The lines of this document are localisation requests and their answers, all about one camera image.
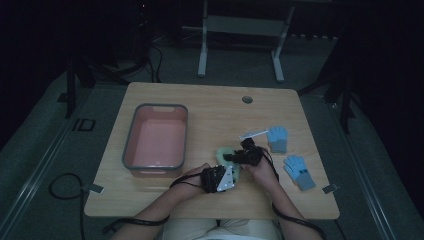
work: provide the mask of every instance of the gray floor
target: gray floor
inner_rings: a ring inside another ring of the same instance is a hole
[[[163,56],[162,82],[298,90],[316,80],[335,43],[326,39],[289,38],[280,57],[286,81],[277,83],[269,44],[256,43],[261,47],[245,48],[240,44],[222,44],[228,36],[213,37],[220,39],[211,40],[204,78],[197,77],[200,53],[197,35],[180,45],[169,45],[165,38],[155,41]],[[153,65],[158,66],[159,52],[152,49],[151,58]],[[149,82],[149,71],[145,69],[127,79]],[[65,75],[62,75],[3,148],[0,153],[2,239],[80,238],[79,200],[54,199],[48,186],[66,172],[77,174],[84,183],[94,180],[125,94],[124,86],[100,77],[98,82],[94,89],[78,88],[78,108],[72,118],[64,119],[66,105],[56,102],[66,90]],[[345,135],[337,120],[339,109],[329,106],[322,98],[326,87],[302,96],[301,102],[328,178],[340,187],[334,192],[340,209],[337,222],[347,239],[424,239],[423,221],[369,120],[352,104],[356,118],[349,120],[351,133]],[[72,131],[77,118],[95,119],[94,131]],[[34,172],[42,173],[42,177],[35,179]],[[68,179],[61,183],[60,190],[71,195],[78,193],[75,181]],[[19,194],[28,196],[26,201],[18,198]],[[84,217],[86,239],[110,237],[102,235],[101,229],[112,220]],[[342,239],[336,222],[314,222],[325,230],[328,239]]]

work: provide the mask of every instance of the pink tray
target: pink tray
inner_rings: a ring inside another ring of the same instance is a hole
[[[123,164],[135,177],[178,177],[185,158],[188,110],[142,104],[135,110]]]

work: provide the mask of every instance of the metal stand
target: metal stand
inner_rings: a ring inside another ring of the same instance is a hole
[[[283,82],[283,70],[281,68],[280,54],[284,41],[287,37],[290,21],[294,13],[294,6],[289,7],[285,21],[249,19],[237,17],[224,17],[208,15],[208,0],[203,0],[203,27],[202,27],[202,48],[200,50],[199,77],[206,76],[206,63],[208,57],[207,34],[211,32],[226,32],[237,34],[253,34],[263,36],[279,37],[278,46],[271,51],[277,82]]]
[[[336,43],[336,46],[324,64],[318,79],[314,83],[298,90],[297,93],[299,96],[302,96],[329,83],[330,87],[324,94],[324,99],[327,103],[336,103],[340,95],[343,95],[340,124],[342,125],[345,133],[348,134],[348,119],[352,116],[352,112],[349,107],[353,84],[353,73],[350,70],[352,67],[352,61],[346,62],[339,59],[339,56],[341,55],[349,58],[349,55],[345,54],[345,46],[343,45],[343,47],[340,47],[339,45],[340,42]]]
[[[65,118],[70,118],[75,107],[76,107],[76,88],[75,88],[75,75],[77,75],[81,81],[83,87],[94,87],[95,80],[90,74],[90,68],[96,69],[96,71],[104,74],[106,77],[110,78],[112,81],[120,85],[128,85],[130,82],[121,78],[114,72],[111,72],[109,69],[104,66],[96,63],[88,57],[80,57],[78,60],[71,59],[67,62],[66,71],[67,71],[67,91],[66,91],[66,102],[67,110]]]

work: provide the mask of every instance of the green object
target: green object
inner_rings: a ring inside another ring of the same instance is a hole
[[[240,177],[240,169],[241,169],[240,164],[225,160],[224,154],[235,154],[235,151],[234,149],[230,147],[220,147],[218,148],[218,150],[216,150],[215,156],[219,165],[222,165],[225,168],[228,168],[229,166],[233,166],[233,178],[234,178],[234,181],[237,182]]]

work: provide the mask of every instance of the white table frame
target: white table frame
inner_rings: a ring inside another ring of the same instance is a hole
[[[271,51],[271,58],[274,65],[276,80],[277,82],[283,82],[284,75],[280,62],[280,54],[284,41],[287,37],[287,32],[294,13],[294,9],[294,6],[289,8],[287,17],[284,21],[224,17],[208,15],[208,0],[203,0],[202,48],[200,50],[199,69],[197,75],[199,77],[206,76],[206,63],[208,58],[208,32],[252,34],[276,36],[279,38],[277,47]]]

